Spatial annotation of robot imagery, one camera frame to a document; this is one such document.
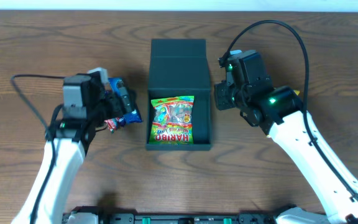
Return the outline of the blue Oreo cookie pack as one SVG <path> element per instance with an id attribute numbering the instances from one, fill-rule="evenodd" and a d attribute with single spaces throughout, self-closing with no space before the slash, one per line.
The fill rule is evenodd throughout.
<path id="1" fill-rule="evenodd" d="M 110 84 L 112 92 L 118 97 L 119 102 L 122 105 L 122 101 L 121 101 L 121 98 L 120 98 L 118 88 L 122 87 L 122 86 L 125 86 L 126 88 L 128 88 L 126 83 L 124 82 L 124 80 L 122 78 L 108 78 L 108 80 L 109 80 L 109 84 Z M 141 123 L 142 118 L 141 118 L 141 115 L 140 115 L 140 111 L 139 111 L 139 109 L 137 107 L 137 104 L 135 102 L 136 93 L 135 93 L 134 90 L 131 90 L 131 89 L 129 89 L 129 90 L 132 92 L 132 97 L 133 97 L 133 100 L 134 100 L 135 110 L 133 112 L 131 112 L 131 113 L 123 114 L 123 117 L 126 120 L 126 124 L 129 124 L 129 123 Z"/>

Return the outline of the green Haribo gummy bag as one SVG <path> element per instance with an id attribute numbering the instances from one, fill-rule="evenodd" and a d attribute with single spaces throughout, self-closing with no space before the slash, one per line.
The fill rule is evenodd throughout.
<path id="1" fill-rule="evenodd" d="M 154 118 L 149 143 L 193 144 L 194 99 L 194 96 L 174 96 L 151 100 Z"/>

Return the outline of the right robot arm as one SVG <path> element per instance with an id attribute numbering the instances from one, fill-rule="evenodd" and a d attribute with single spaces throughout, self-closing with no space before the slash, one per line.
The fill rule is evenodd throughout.
<path id="1" fill-rule="evenodd" d="M 252 127 L 292 159 L 321 202 L 330 223 L 358 223 L 358 180 L 318 131 L 300 97 L 288 86 L 273 87 L 261 55 L 233 50 L 219 60 L 226 78 L 214 86 L 219 110 L 238 108 Z"/>

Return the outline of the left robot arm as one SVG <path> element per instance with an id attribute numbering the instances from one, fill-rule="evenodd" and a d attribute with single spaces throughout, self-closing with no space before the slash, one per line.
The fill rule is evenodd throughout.
<path id="1" fill-rule="evenodd" d="M 47 123 L 11 77 L 11 85 L 45 128 L 44 157 L 35 182 L 13 223 L 61 223 L 64 207 L 97 128 L 135 110 L 133 92 L 120 83 L 107 92 L 106 69 L 62 77 L 63 103 Z"/>

